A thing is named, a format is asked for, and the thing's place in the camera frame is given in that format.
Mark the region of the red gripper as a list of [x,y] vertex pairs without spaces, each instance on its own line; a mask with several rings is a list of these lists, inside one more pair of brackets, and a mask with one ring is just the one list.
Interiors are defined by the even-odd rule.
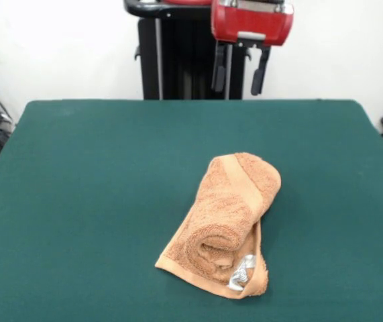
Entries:
[[261,47],[251,94],[262,93],[270,46],[282,46],[292,28],[294,7],[284,1],[213,1],[211,31],[215,45],[211,88],[216,93],[225,89],[227,75],[227,45],[244,44]]

